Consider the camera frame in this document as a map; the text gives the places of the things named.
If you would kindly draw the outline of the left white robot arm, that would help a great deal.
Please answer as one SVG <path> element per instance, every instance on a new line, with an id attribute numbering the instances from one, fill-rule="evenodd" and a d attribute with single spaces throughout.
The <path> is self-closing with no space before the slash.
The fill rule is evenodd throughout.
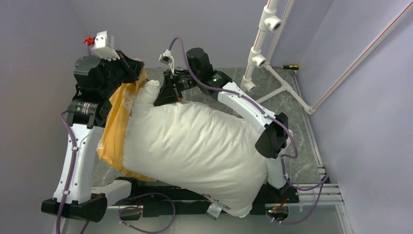
<path id="1" fill-rule="evenodd" d="M 57 217 L 99 222 L 106 209 L 119 200 L 132 205 L 140 191 L 129 179 L 92 189 L 92 170 L 99 140 L 112 108 L 110 97 L 123 84 L 135 84 L 144 63 L 116 51 L 117 58 L 87 55 L 75 62 L 76 93 L 63 124 L 68 131 L 63 170 L 52 198 L 41 211 Z"/>

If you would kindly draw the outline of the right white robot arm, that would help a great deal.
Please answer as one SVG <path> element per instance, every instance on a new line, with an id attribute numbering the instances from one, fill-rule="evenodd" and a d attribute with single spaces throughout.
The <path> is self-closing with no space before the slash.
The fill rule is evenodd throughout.
<path id="1" fill-rule="evenodd" d="M 269 198 L 281 202 L 287 196 L 291 181 L 286 172 L 284 158 L 289 146 L 296 150 L 293 134 L 288 129 L 288 117 L 284 113 L 275 114 L 265 109 L 248 96 L 222 71 L 215 70 L 208 54 L 202 48 L 192 48 L 184 52 L 187 68 L 177 69 L 169 49 L 160 54 L 159 62 L 168 65 L 163 73 L 164 81 L 155 106 L 181 101 L 182 92 L 198 87 L 203 94 L 228 106 L 258 132 L 256 150 L 265 158 L 268 177 Z"/>

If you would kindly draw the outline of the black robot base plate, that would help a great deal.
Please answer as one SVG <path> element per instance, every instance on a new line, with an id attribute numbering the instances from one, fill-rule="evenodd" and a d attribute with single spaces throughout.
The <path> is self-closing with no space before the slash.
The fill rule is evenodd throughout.
<path id="1" fill-rule="evenodd" d="M 144 182 L 127 178 L 132 182 L 131 195 L 115 203 L 115 206 L 142 207 L 143 217 L 172 215 L 173 208 L 169 200 L 158 193 L 167 195 L 175 205 L 177 215 L 205 214 L 211 204 L 206 197 L 188 189 L 171 186 L 163 182 Z M 285 186 L 280 192 L 269 184 L 261 186 L 258 195 L 252 202 L 248 214 L 265 215 L 272 204 L 297 204 L 299 196 L 296 189 Z"/>

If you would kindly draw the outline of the white pillow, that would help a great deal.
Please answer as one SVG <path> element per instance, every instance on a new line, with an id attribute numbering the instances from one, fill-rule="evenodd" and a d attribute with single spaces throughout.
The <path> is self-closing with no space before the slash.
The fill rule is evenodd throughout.
<path id="1" fill-rule="evenodd" d="M 245 217 L 267 177 L 251 124 L 198 102 L 154 106 L 160 83 L 148 81 L 132 104 L 123 166 L 191 190 L 232 216 Z"/>

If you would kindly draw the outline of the yellow blue pillowcase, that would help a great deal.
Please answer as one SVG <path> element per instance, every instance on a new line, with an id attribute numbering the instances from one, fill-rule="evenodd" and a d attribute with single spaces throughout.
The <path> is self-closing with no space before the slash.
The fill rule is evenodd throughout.
<path id="1" fill-rule="evenodd" d="M 139 75 L 138 81 L 121 84 L 110 97 L 109 101 L 112 107 L 109 111 L 96 152 L 100 160 L 106 162 L 124 175 L 140 181 L 155 182 L 156 179 L 132 172 L 123 166 L 125 134 L 131 108 L 136 100 L 139 89 L 147 83 L 148 79 L 148 74 L 145 69 L 139 72 Z"/>

